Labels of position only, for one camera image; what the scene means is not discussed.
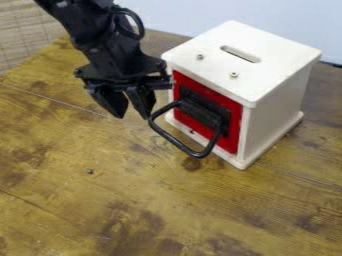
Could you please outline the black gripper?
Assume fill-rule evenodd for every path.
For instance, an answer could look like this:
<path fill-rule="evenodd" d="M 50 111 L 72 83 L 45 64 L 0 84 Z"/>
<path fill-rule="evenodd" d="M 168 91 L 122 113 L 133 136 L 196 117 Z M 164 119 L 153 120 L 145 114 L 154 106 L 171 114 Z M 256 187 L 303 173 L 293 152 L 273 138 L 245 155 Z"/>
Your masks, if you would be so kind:
<path fill-rule="evenodd" d="M 156 103 L 154 92 L 171 88 L 165 62 L 146 55 L 140 48 L 144 30 L 125 29 L 77 31 L 72 44 L 89 63 L 74 70 L 92 99 L 121 119 L 128 100 L 144 120 Z"/>

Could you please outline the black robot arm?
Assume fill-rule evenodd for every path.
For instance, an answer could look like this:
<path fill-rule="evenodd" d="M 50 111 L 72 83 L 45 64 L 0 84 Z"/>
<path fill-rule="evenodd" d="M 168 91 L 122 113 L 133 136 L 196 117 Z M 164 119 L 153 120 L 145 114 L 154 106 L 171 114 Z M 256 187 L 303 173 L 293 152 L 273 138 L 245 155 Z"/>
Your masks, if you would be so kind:
<path fill-rule="evenodd" d="M 137 14 L 113 0 L 33 0 L 58 21 L 88 64 L 74 70 L 84 89 L 112 116 L 132 107 L 148 118 L 154 92 L 172 87 L 165 61 L 140 48 L 145 29 Z"/>

